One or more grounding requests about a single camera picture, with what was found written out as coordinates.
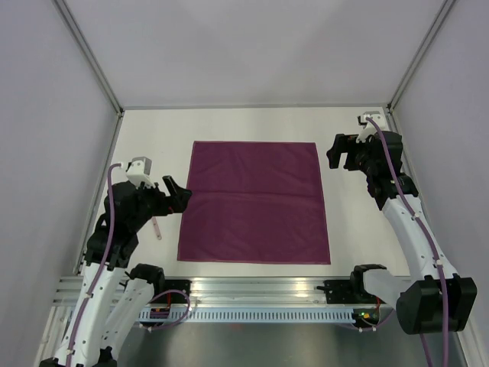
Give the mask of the white plastic knife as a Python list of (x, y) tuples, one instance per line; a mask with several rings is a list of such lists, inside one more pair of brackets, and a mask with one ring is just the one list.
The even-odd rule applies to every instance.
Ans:
[(162, 235), (161, 235), (161, 232), (160, 232), (160, 227), (158, 225), (157, 219), (155, 217), (153, 217), (151, 219), (151, 222), (152, 222), (152, 225), (153, 225), (153, 228), (154, 228), (154, 233), (155, 233), (156, 238), (158, 240), (161, 240), (162, 239)]

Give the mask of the purple cloth napkin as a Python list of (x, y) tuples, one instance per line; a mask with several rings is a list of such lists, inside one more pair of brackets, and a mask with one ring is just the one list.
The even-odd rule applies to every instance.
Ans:
[(315, 143), (195, 141), (187, 187), (178, 260), (330, 264)]

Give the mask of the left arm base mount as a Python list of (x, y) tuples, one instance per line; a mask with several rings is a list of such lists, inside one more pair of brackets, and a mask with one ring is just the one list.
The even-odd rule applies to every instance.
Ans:
[(150, 307), (150, 318), (176, 320), (185, 314), (191, 294), (191, 280), (170, 279), (165, 281), (163, 295)]

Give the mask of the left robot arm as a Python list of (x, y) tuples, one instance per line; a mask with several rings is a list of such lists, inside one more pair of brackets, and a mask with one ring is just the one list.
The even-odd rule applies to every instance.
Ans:
[(75, 310), (53, 356), (42, 366), (116, 366), (121, 348), (144, 306), (169, 294), (164, 270), (139, 264), (127, 269), (138, 232), (153, 218), (181, 214), (191, 190), (163, 178), (166, 192), (143, 180), (109, 183), (104, 213), (89, 237), (83, 284)]

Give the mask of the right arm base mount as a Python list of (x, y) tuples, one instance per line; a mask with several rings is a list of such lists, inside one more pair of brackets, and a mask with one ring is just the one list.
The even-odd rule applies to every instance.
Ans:
[(370, 305), (371, 311), (361, 311), (358, 316), (369, 323), (380, 321), (382, 302), (374, 295), (356, 291), (351, 282), (346, 279), (329, 279), (323, 281), (316, 290), (325, 295), (329, 305)]

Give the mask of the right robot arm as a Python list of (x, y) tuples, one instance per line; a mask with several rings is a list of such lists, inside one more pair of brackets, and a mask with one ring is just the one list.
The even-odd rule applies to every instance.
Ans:
[(397, 312), (410, 335), (462, 331), (470, 316), (477, 287), (463, 278), (442, 253), (426, 223), (419, 192), (402, 171), (403, 143), (394, 132), (375, 133), (361, 142), (357, 135), (337, 134), (327, 151), (331, 169), (344, 154), (347, 171), (366, 176), (368, 192), (393, 228), (408, 264), (410, 281), (394, 277), (384, 265), (357, 265), (348, 291), (358, 302), (378, 297)]

